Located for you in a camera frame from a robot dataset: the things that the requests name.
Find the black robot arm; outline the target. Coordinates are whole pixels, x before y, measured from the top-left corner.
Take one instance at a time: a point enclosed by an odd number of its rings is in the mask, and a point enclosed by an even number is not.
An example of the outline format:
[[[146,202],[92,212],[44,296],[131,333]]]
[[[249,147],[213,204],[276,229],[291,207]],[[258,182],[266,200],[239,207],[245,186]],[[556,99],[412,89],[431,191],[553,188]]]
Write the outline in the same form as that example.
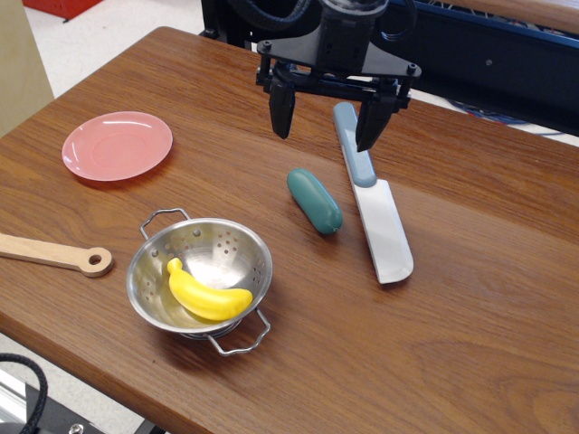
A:
[[[298,92],[361,104],[356,126],[359,151],[370,149],[391,116],[407,108],[420,68],[372,41],[386,1],[324,1],[311,33],[257,44],[256,81],[270,96],[271,125],[287,138]]]

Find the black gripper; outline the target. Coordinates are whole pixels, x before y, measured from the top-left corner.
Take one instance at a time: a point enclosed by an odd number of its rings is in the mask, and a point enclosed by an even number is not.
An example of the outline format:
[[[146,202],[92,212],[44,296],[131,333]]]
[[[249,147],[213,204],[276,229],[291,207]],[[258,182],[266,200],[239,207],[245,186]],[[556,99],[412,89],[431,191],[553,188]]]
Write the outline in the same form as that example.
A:
[[[397,33],[379,29],[382,12],[323,12],[309,33],[257,44],[261,66],[256,82],[270,95],[273,132],[282,139],[290,128],[298,92],[362,103],[356,125],[356,150],[369,150],[392,113],[405,109],[413,80],[421,74],[415,63],[381,50],[378,43],[408,37],[417,13]]]

